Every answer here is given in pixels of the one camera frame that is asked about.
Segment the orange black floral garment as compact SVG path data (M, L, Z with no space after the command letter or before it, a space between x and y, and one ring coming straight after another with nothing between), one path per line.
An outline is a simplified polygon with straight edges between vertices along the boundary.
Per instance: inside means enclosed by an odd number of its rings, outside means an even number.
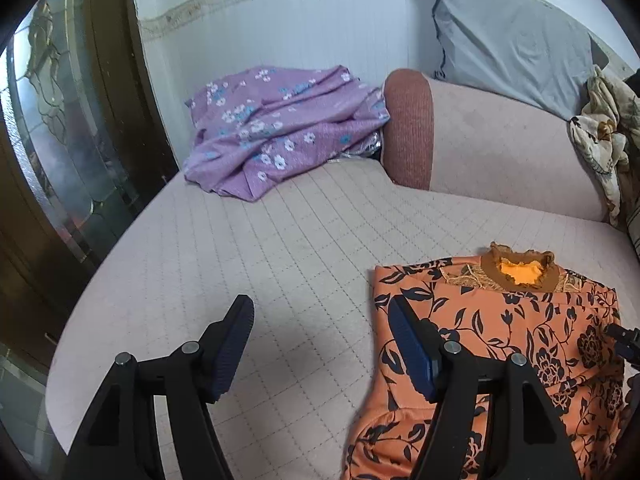
M617 292L558 266L551 252L495 244L480 256L375 269L375 372L348 440L345 478L407 478L430 429L434 405L414 390L388 325L398 295L442 338L477 356L526 356L566 428L582 478L605 472L623 405L624 363L605 333L620 319Z

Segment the cream floral crumpled cloth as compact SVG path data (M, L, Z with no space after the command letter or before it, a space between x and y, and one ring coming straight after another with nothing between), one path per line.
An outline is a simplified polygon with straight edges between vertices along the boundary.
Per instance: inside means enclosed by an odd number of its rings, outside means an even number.
M586 89L587 104L568 123L570 140L602 188L608 223L618 226L639 205L639 96L599 66Z

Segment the pink bolster with brown end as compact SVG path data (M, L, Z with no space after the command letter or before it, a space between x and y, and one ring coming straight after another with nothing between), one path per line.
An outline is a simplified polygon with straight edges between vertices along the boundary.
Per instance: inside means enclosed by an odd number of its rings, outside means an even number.
M606 216L600 186L568 125L505 96L391 72L382 165L407 188L492 200L592 221Z

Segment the dark wooden glass door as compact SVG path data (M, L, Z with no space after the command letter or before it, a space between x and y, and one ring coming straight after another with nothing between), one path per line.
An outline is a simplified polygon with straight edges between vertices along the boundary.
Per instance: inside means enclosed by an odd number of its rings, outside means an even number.
M134 0L1 0L1 345L40 372L177 173Z

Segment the grey pillow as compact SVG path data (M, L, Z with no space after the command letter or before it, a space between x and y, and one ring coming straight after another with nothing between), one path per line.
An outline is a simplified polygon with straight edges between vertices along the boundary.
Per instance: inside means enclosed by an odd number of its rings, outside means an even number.
M588 101L602 54L588 30L540 0L436 0L438 80L489 91L569 120Z

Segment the purple floral cloth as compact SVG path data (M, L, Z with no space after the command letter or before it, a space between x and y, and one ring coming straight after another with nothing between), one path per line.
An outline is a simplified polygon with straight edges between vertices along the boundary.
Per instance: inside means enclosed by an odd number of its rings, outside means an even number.
M247 202L323 165L390 120L381 89L348 68L256 66L215 79L186 106L195 131L183 175Z

